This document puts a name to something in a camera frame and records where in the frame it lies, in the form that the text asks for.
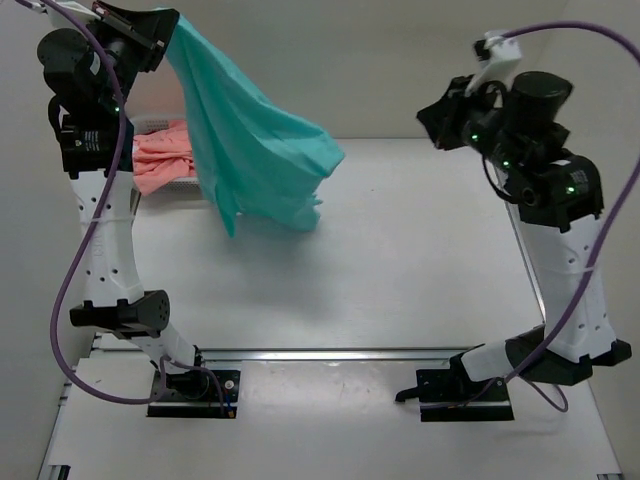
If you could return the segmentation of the teal t shirt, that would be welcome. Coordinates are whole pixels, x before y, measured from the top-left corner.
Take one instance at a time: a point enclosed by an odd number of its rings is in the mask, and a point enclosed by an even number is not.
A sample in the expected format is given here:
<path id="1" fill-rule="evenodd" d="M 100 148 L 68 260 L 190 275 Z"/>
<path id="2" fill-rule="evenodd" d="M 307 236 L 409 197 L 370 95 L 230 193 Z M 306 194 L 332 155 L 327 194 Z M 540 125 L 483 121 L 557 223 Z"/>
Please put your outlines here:
<path id="1" fill-rule="evenodd" d="M 165 57 L 182 88 L 196 174 L 229 236 L 241 215 L 310 232 L 317 190 L 345 157 L 320 125 L 274 104 L 185 16 Z"/>

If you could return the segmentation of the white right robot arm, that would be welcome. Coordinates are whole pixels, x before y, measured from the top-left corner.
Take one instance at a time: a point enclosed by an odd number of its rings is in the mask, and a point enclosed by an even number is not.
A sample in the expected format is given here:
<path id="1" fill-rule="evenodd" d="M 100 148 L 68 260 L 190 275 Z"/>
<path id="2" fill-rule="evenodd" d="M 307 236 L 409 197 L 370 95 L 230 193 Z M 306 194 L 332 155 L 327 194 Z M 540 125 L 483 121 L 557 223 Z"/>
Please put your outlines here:
<path id="1" fill-rule="evenodd" d="M 438 379 L 449 402 L 468 402 L 495 381 L 573 386 L 598 366 L 628 360 L 630 345 L 608 319 L 598 254 L 604 201 L 596 165 L 565 145 L 556 115 L 572 84 L 529 71 L 510 85 L 451 80 L 417 118 L 439 150 L 469 147 L 512 220 L 544 307 L 541 325 L 450 358 Z"/>

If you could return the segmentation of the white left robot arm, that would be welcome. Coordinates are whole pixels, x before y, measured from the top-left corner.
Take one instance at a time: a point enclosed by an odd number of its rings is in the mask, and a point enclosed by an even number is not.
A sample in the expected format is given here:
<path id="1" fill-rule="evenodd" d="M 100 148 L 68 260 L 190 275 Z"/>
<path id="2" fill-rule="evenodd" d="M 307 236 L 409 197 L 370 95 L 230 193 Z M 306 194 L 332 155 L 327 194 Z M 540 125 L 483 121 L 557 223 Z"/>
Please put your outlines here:
<path id="1" fill-rule="evenodd" d="M 76 197 L 82 230 L 85 293 L 70 312 L 77 327 L 96 327 L 138 346 L 164 368 L 188 398 L 208 389 L 197 348 L 170 323 L 163 290 L 141 283 L 134 256 L 134 127 L 124 105 L 140 73 L 157 69 L 179 14 L 174 9 L 131 11 L 96 1 L 44 6 L 53 30 L 37 56 L 54 96 L 50 123 L 63 170 Z"/>

